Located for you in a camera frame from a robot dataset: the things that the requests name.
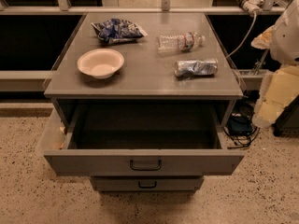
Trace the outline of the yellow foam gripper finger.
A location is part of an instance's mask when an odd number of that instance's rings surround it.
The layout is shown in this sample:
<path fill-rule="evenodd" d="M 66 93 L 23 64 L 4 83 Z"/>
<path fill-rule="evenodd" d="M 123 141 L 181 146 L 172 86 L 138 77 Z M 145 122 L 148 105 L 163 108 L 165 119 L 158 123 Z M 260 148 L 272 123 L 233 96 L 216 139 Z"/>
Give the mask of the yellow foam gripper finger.
<path fill-rule="evenodd" d="M 251 45 L 256 49 L 269 49 L 272 41 L 273 28 L 274 26 L 270 26 L 261 34 L 256 36 L 251 41 Z"/>

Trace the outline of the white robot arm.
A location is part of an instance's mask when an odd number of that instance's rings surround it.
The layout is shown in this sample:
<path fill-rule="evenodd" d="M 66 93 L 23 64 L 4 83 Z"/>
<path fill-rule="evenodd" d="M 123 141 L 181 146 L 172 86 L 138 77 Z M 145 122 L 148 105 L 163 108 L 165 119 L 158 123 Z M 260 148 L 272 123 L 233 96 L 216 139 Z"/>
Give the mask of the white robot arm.
<path fill-rule="evenodd" d="M 251 45 L 268 49 L 282 64 L 299 64 L 299 0 L 293 0 L 273 26 L 255 37 Z"/>

